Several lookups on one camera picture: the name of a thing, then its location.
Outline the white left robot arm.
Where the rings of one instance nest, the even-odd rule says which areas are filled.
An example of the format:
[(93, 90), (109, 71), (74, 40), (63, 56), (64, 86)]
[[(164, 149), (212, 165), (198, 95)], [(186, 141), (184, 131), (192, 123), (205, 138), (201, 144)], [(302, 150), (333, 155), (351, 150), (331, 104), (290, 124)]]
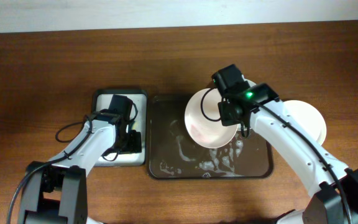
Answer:
[(92, 112), (62, 152), (34, 161), (15, 191), (18, 223), (94, 223), (88, 215), (87, 176), (93, 167), (140, 166), (145, 162), (147, 95), (102, 91)]

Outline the pinkish white plate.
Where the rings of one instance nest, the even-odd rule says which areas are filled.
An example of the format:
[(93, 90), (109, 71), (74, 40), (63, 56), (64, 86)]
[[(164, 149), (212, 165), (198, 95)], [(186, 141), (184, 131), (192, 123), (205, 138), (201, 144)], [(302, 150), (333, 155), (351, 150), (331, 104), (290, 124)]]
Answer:
[[(221, 121), (210, 121), (201, 112), (201, 99), (209, 88), (196, 92), (185, 108), (185, 127), (198, 145), (214, 149), (225, 146), (237, 133), (238, 125), (223, 126)], [(218, 103), (221, 95), (217, 89), (211, 90), (203, 100), (203, 111), (211, 119), (219, 119)]]

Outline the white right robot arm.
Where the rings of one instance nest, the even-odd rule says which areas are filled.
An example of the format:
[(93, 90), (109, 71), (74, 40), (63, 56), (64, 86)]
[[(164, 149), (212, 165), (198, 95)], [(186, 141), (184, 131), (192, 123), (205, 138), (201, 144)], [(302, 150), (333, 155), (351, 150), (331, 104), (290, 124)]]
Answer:
[(275, 223), (358, 223), (358, 169), (352, 170), (316, 142), (289, 114), (266, 83), (251, 86), (230, 65), (211, 77), (221, 95), (223, 126), (240, 124), (263, 137), (300, 178), (311, 198), (303, 210), (291, 210)]

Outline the white front plate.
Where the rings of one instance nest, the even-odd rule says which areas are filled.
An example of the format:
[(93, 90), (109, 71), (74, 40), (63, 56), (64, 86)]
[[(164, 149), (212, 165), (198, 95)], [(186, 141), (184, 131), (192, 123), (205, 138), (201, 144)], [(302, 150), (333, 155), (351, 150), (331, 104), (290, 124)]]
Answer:
[(322, 114), (311, 104), (299, 100), (284, 101), (289, 114), (320, 145), (326, 139), (327, 127)]

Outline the yellow green sponge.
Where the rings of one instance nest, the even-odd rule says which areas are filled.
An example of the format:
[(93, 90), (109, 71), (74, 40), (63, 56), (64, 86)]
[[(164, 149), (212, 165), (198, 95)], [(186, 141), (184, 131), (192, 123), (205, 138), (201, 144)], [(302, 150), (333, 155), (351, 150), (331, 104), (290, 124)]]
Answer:
[(133, 120), (127, 125), (126, 131), (128, 133), (130, 133), (131, 131), (137, 131), (138, 126), (139, 126), (139, 122), (136, 120)]

